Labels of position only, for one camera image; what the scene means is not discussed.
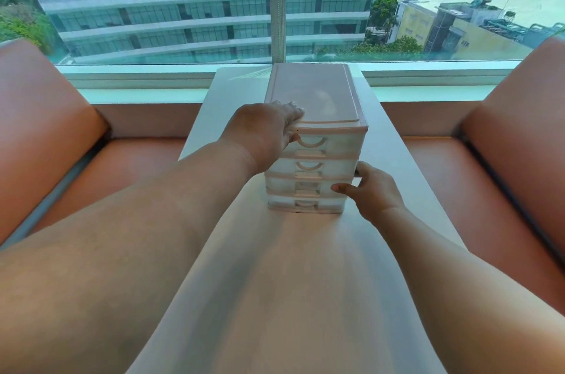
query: translucent drawer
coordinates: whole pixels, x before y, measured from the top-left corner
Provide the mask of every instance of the translucent drawer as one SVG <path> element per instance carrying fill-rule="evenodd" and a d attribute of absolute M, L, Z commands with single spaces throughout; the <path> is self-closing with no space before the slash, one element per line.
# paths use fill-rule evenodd
<path fill-rule="evenodd" d="M 299 213 L 342 213 L 346 200 L 345 197 L 287 197 L 269 192 L 267 198 L 271 209 Z"/>
<path fill-rule="evenodd" d="M 355 173 L 357 159 L 324 159 L 322 157 L 279 158 L 268 170 L 295 178 L 335 178 L 351 177 Z"/>
<path fill-rule="evenodd" d="M 265 185 L 268 191 L 291 195 L 293 197 L 342 197 L 340 194 L 332 191 L 330 187 L 339 182 L 347 182 L 350 184 L 352 180 L 353 177 L 335 179 L 321 179 L 315 177 L 298 179 L 292 175 L 265 174 Z"/>
<path fill-rule="evenodd" d="M 301 135 L 298 141 L 289 143 L 283 151 L 285 156 L 294 156 L 296 152 L 321 153 L 321 156 L 358 157 L 363 146 L 365 134 L 324 134 Z"/>

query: white table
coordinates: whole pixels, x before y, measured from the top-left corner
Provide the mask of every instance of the white table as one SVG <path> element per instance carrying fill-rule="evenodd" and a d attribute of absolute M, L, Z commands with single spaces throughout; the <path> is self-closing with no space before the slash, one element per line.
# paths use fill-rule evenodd
<path fill-rule="evenodd" d="M 361 159 L 394 176 L 406 205 L 463 242 L 361 72 Z M 221 68 L 182 155 L 265 98 L 270 67 Z M 445 373 L 384 240 L 348 200 L 342 215 L 267 209 L 254 177 L 214 229 L 129 373 Z"/>

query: yellow building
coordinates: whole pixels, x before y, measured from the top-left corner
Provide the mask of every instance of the yellow building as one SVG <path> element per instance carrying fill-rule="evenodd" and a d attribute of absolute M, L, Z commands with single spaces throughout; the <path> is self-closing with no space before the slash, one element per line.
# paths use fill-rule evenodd
<path fill-rule="evenodd" d="M 397 10 L 399 25 L 389 42 L 410 36 L 424 52 L 441 52 L 454 60 L 514 60 L 532 51 L 536 40 L 527 36 L 539 38 L 546 28 L 565 23 L 565 0 L 491 0 L 478 8 L 470 7 L 472 1 L 403 0 Z M 515 24 L 508 24 L 508 30 L 503 25 L 490 30 L 480 27 L 489 20 L 506 24 L 503 18 L 508 11 L 514 13 Z M 528 32 L 532 25 L 540 30 Z"/>

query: plastic drawer organizer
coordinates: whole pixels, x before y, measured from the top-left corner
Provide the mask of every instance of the plastic drawer organizer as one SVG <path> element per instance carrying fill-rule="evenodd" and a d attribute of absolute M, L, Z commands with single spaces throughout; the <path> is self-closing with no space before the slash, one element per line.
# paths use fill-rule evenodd
<path fill-rule="evenodd" d="M 291 212 L 342 213 L 345 196 L 330 187 L 351 183 L 367 123 L 349 67 L 341 63 L 278 63 L 265 102 L 304 108 L 294 125 L 300 139 L 265 172 L 269 207 Z"/>

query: building roof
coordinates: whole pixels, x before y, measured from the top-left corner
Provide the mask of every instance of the building roof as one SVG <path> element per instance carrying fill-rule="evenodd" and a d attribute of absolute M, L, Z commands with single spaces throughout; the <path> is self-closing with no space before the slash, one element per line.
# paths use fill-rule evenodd
<path fill-rule="evenodd" d="M 464 2 L 472 0 L 409 0 L 417 5 L 437 12 L 442 3 Z M 529 28 L 533 24 L 552 27 L 555 23 L 564 23 L 565 0 L 492 0 L 489 5 L 497 6 L 504 11 L 514 11 L 514 23 Z"/>

